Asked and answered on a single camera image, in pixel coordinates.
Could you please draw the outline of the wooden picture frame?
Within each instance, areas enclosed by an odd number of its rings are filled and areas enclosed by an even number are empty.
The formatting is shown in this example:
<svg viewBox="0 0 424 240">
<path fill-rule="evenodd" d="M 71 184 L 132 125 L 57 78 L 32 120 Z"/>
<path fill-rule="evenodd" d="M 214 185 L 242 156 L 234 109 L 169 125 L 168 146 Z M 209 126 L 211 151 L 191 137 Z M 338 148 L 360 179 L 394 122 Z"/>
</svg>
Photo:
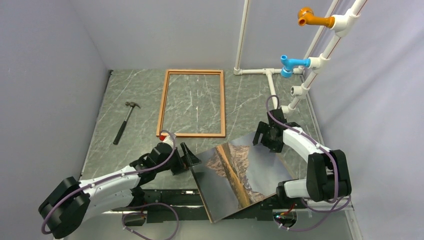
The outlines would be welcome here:
<svg viewBox="0 0 424 240">
<path fill-rule="evenodd" d="M 219 115 L 220 132 L 219 133 L 176 133 L 179 138 L 224 138 L 226 136 L 226 110 L 225 110 L 225 80 L 224 71 L 219 69 L 167 69 L 162 88 L 161 101 L 159 107 L 158 121 L 156 127 L 156 137 L 167 136 L 163 131 L 163 123 L 166 111 L 167 94 L 169 89 L 171 75 L 216 75 L 219 76 Z"/>
</svg>

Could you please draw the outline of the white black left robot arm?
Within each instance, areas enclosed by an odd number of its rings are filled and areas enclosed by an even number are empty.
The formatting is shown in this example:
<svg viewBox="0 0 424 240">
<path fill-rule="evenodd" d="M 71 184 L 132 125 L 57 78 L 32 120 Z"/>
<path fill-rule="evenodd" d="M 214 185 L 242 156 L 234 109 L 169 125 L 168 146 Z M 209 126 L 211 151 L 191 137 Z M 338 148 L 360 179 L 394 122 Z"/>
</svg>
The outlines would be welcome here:
<svg viewBox="0 0 424 240">
<path fill-rule="evenodd" d="M 178 175 L 202 161 L 183 142 L 160 142 L 124 168 L 88 180 L 63 179 L 38 207 L 41 232 L 62 239 L 84 221 L 118 208 L 139 209 L 145 202 L 141 186 L 161 172 Z"/>
</svg>

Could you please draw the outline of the blue pipe elbow fitting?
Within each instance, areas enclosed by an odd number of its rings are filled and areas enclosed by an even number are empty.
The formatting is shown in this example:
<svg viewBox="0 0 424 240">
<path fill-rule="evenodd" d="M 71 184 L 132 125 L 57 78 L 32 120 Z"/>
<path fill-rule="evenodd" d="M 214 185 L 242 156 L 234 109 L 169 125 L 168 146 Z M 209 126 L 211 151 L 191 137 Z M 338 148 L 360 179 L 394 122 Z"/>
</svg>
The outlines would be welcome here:
<svg viewBox="0 0 424 240">
<path fill-rule="evenodd" d="M 282 55 L 280 57 L 280 62 L 282 63 L 282 69 L 280 74 L 284 78 L 290 78 L 294 73 L 294 69 L 296 67 L 309 67 L 311 65 L 311 60 L 309 58 L 306 59 L 297 59 L 297 58 L 289 58 L 287 55 Z"/>
</svg>

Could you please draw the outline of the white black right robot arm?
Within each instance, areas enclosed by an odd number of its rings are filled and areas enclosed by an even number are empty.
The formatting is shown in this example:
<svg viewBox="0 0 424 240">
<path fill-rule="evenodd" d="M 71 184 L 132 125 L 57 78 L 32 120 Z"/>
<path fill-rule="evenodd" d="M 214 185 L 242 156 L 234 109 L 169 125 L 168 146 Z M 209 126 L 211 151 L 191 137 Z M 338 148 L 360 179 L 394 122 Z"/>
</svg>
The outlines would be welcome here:
<svg viewBox="0 0 424 240">
<path fill-rule="evenodd" d="M 258 123 L 253 145 L 261 144 L 272 153 L 281 153 L 284 146 L 293 149 L 306 162 L 304 179 L 278 183 L 275 200 L 287 208 L 301 199 L 314 202 L 337 200 L 352 192 L 346 155 L 332 150 L 307 135 L 296 122 L 287 122 L 281 109 L 267 113 L 268 122 Z"/>
</svg>

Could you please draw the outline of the orange pipe elbow fitting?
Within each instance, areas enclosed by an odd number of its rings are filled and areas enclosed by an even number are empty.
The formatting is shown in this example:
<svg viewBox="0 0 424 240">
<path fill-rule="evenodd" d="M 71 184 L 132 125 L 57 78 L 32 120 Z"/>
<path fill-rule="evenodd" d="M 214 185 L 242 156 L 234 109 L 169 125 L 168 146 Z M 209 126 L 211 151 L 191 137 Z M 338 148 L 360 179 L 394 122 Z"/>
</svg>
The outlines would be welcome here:
<svg viewBox="0 0 424 240">
<path fill-rule="evenodd" d="M 314 11 L 309 7 L 303 7 L 297 13 L 297 23 L 299 26 L 311 25 L 311 26 L 324 26 L 331 29 L 336 20 L 333 16 L 319 17 L 315 16 Z"/>
</svg>

